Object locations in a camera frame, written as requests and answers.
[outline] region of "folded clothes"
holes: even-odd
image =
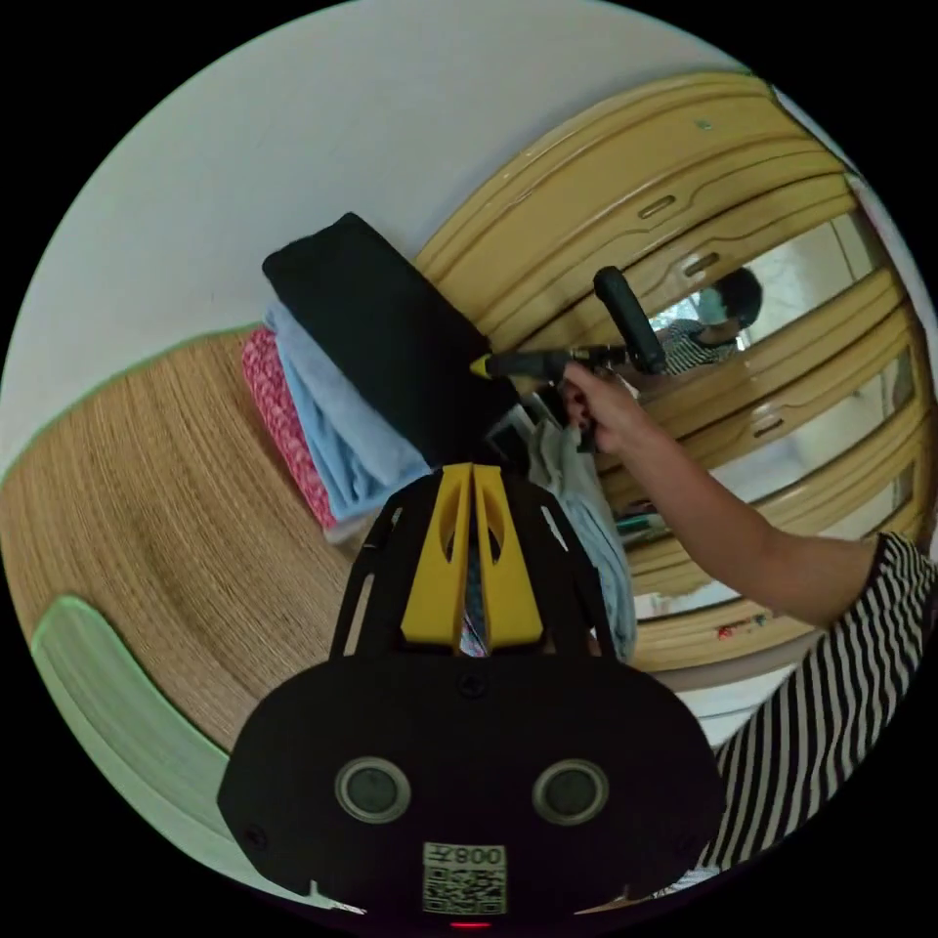
[[[348,521],[380,508],[398,489],[425,476],[430,469],[419,464],[402,474],[392,485],[378,482],[362,465],[355,451],[326,419],[320,404],[293,366],[283,339],[275,336],[280,365],[290,397],[296,407],[313,464],[329,496],[329,510],[336,521]]]
[[[518,402],[510,381],[469,369],[489,340],[359,216],[287,244],[263,271],[362,399],[430,465],[473,461]]]
[[[255,329],[248,336],[241,352],[241,369],[264,426],[286,462],[297,489],[322,529],[329,532],[335,528],[336,520],[329,510],[328,494],[306,445],[300,418],[283,376],[277,343],[269,329]]]
[[[466,608],[460,648],[466,655],[483,658],[488,652],[486,605],[482,594],[482,558],[479,544],[472,536],[466,566]]]
[[[595,460],[589,453],[577,452],[578,445],[578,430],[541,421],[529,443],[528,478],[557,499],[596,568],[616,654],[620,661],[628,662],[638,633],[632,577]]]
[[[264,323],[277,336],[281,352],[316,401],[323,419],[355,454],[364,472],[379,485],[395,486],[415,470],[427,468],[414,446],[364,401],[282,303],[270,305]]]

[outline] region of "yellow nozzle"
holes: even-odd
[[[480,378],[489,377],[489,358],[490,355],[483,355],[480,359],[476,359],[472,364],[469,365],[469,370],[473,374],[479,375]]]

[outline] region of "woven mat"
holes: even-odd
[[[352,545],[326,544],[257,416],[247,331],[121,375],[40,434],[0,490],[27,639],[76,595],[207,736],[323,661]]]

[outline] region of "qr code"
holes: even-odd
[[[424,912],[504,915],[506,895],[503,847],[424,845]]]
[[[424,873],[423,907],[426,912],[468,916],[504,913],[505,870],[428,867]]]

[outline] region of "green mat edge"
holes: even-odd
[[[98,612],[94,606],[86,603],[78,596],[65,593],[62,596],[57,596],[49,604],[46,611],[40,617],[39,623],[36,625],[36,630],[32,633],[32,639],[29,642],[29,654],[31,657],[36,657],[43,635],[46,631],[48,631],[50,623],[55,618],[55,613],[62,607],[80,609],[83,615],[98,622],[101,625],[102,632],[107,636],[107,641],[112,641],[116,644],[118,653],[121,655],[121,657],[127,660],[131,670],[135,671],[140,676],[141,680],[152,689],[153,695],[159,698],[161,705],[173,714],[173,717],[181,724],[185,731],[196,737],[201,744],[210,746],[226,761],[229,759],[228,752],[222,749],[217,743],[215,743],[214,740],[211,740],[204,733],[202,733],[201,730],[199,730],[193,723],[191,723],[185,716],[183,716],[183,714],[175,706],[169,702],[166,695],[159,689],[155,681],[153,681],[152,678],[143,669],[140,662],[137,661],[137,659],[134,657],[133,652],[130,651],[126,643],[117,634],[116,629],[111,626],[107,619],[102,616],[102,614]]]

